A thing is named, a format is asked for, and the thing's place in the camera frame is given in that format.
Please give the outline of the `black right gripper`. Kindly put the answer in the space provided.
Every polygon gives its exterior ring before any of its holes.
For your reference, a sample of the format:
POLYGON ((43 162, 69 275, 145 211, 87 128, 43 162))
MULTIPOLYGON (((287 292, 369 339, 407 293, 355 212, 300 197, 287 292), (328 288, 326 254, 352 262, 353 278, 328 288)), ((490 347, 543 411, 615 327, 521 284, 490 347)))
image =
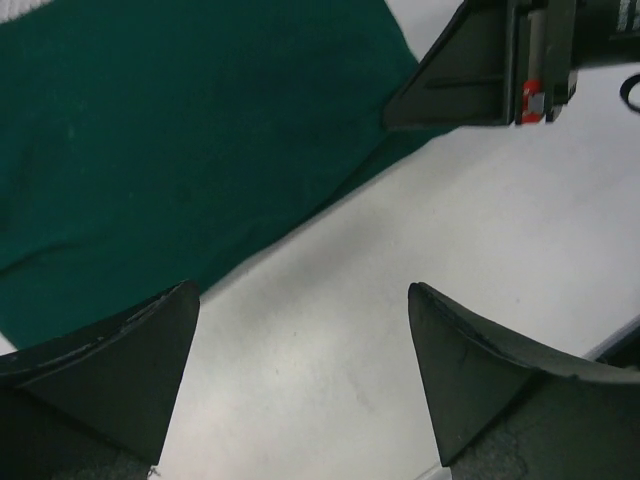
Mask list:
POLYGON ((393 95, 390 129, 553 122, 580 70, 639 61, 637 1, 465 1, 393 95))

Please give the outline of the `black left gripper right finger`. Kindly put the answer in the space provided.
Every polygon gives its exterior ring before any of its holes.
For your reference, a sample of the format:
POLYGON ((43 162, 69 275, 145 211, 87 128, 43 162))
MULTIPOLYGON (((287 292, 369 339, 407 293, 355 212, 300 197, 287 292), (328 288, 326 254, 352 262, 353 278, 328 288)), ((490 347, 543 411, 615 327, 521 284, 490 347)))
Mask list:
POLYGON ((424 283, 411 336, 440 463, 455 479, 635 479, 639 326, 593 355, 558 351, 424 283))

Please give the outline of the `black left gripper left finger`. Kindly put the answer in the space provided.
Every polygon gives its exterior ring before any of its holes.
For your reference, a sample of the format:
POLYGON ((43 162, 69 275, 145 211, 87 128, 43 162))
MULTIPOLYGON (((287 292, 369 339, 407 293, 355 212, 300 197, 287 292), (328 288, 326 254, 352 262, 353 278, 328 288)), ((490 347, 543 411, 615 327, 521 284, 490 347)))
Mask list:
POLYGON ((121 313, 1 357, 4 479, 147 479, 194 338, 182 282, 121 313))

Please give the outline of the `green surgical drape cloth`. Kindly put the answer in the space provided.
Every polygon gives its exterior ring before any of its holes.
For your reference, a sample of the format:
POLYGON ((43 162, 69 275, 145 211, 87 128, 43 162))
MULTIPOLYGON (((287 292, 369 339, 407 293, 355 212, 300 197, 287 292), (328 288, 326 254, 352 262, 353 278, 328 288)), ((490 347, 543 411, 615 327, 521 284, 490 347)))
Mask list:
POLYGON ((1 27, 1 331, 208 289, 437 136, 383 1, 54 1, 1 27))

